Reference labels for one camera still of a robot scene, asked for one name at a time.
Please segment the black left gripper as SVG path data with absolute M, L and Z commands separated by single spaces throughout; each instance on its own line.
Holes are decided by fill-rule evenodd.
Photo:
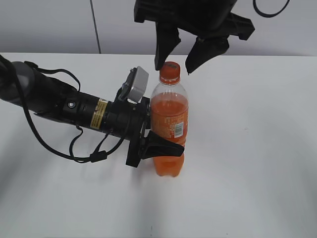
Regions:
M 142 97 L 139 103 L 120 101 L 116 97 L 107 106 L 103 130 L 119 138 L 117 144 L 107 151 L 107 155 L 115 152 L 125 139 L 129 141 L 126 165 L 131 167 L 137 167 L 141 159 L 180 157 L 183 154 L 182 145 L 164 139 L 151 130 L 147 137 L 144 137 L 145 130 L 151 127 L 150 104 L 150 98 L 147 97 Z

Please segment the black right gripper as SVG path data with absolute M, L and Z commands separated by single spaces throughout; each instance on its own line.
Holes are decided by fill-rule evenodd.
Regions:
M 248 40 L 255 27 L 250 19 L 231 12 L 235 0 L 137 0 L 135 22 L 156 22 L 155 70 L 160 71 L 181 42 L 179 29 L 198 36 L 185 66 L 188 74 L 229 49 L 227 38 Z

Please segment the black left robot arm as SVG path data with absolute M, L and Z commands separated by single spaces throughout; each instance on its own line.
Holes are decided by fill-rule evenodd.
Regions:
M 53 77 L 58 69 L 43 69 L 30 61 L 0 59 L 0 97 L 23 108 L 36 139 L 52 153 L 77 163 L 105 160 L 111 151 L 97 147 L 88 157 L 76 157 L 73 146 L 68 154 L 50 147 L 39 135 L 31 112 L 44 119 L 92 129 L 129 141 L 126 165 L 137 167 L 141 160 L 159 156 L 180 156 L 184 147 L 151 131 L 150 99 L 144 96 L 148 73 L 141 67 L 130 70 L 114 101 L 83 93 Z

